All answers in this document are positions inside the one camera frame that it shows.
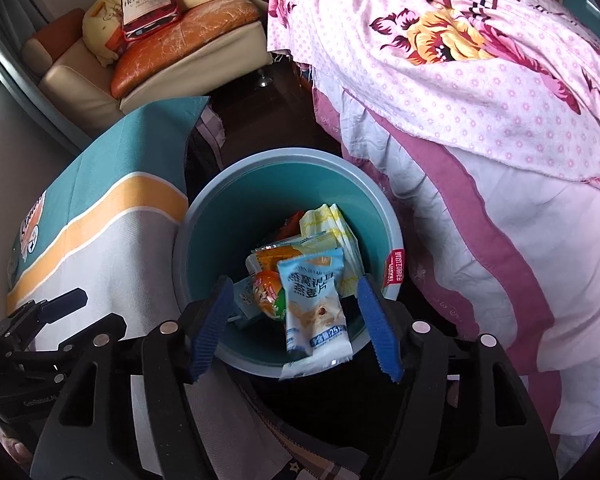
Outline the person's left hand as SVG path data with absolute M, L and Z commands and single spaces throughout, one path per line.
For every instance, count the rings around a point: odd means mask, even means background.
M 0 442 L 8 455 L 21 467 L 28 468 L 32 462 L 32 454 L 18 439 L 6 436 L 0 430 Z

